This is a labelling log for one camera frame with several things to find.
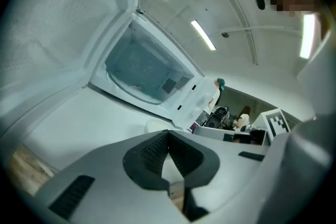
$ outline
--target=perforated metal mesh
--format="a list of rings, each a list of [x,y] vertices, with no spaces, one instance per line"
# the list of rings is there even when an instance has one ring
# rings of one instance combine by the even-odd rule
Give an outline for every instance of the perforated metal mesh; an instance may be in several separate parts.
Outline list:
[[[11,0],[0,23],[0,72],[6,79],[78,66],[113,0]]]

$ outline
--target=white shirt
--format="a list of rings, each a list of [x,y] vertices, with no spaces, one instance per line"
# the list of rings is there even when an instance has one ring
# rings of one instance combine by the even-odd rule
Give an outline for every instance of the white shirt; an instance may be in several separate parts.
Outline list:
[[[245,125],[247,125],[247,124],[249,123],[249,119],[250,119],[249,115],[247,115],[247,114],[242,114],[240,117],[241,117],[241,118],[243,119],[243,121],[244,121],[244,123],[242,124],[242,127],[245,126]],[[241,129],[242,127],[236,127],[236,126],[235,126],[235,127],[233,127],[233,129],[234,129],[235,131],[239,132],[240,129]]]
[[[212,109],[214,109],[215,104],[216,104],[216,102],[217,102],[217,100],[218,100],[220,94],[221,94],[221,93],[220,93],[219,89],[217,89],[217,91],[216,91],[216,93],[215,93],[215,95],[214,95],[214,97],[213,97],[213,101],[205,107],[204,111],[205,111],[206,113],[208,113],[209,115],[211,114]]]

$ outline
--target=ceiling light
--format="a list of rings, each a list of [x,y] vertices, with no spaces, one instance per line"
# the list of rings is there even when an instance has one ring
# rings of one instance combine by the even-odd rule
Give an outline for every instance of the ceiling light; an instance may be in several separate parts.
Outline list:
[[[315,15],[304,15],[303,17],[303,38],[300,57],[308,59],[314,42]]]
[[[197,32],[201,35],[201,37],[204,39],[206,44],[209,46],[210,50],[216,50],[215,46],[212,44],[211,40],[209,37],[206,35],[202,27],[198,24],[196,20],[192,21],[191,24],[195,27]]]

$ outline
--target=teal cap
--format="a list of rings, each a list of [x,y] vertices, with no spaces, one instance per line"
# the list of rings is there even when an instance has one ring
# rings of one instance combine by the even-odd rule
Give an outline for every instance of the teal cap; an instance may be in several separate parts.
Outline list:
[[[217,81],[219,82],[220,88],[222,91],[224,91],[224,86],[225,86],[225,80],[224,79],[217,79]]]

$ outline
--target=white ceiling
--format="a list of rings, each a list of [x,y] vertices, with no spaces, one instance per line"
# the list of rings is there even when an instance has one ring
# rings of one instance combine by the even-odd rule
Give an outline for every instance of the white ceiling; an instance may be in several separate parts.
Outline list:
[[[163,27],[199,67],[215,61],[244,62],[279,68],[296,75],[306,63],[299,58],[301,20],[259,10],[255,0],[141,0],[140,7]],[[217,48],[211,51],[191,25],[197,19]],[[257,27],[243,31],[239,28]],[[229,37],[222,37],[228,32]],[[209,65],[200,61],[200,55]]]

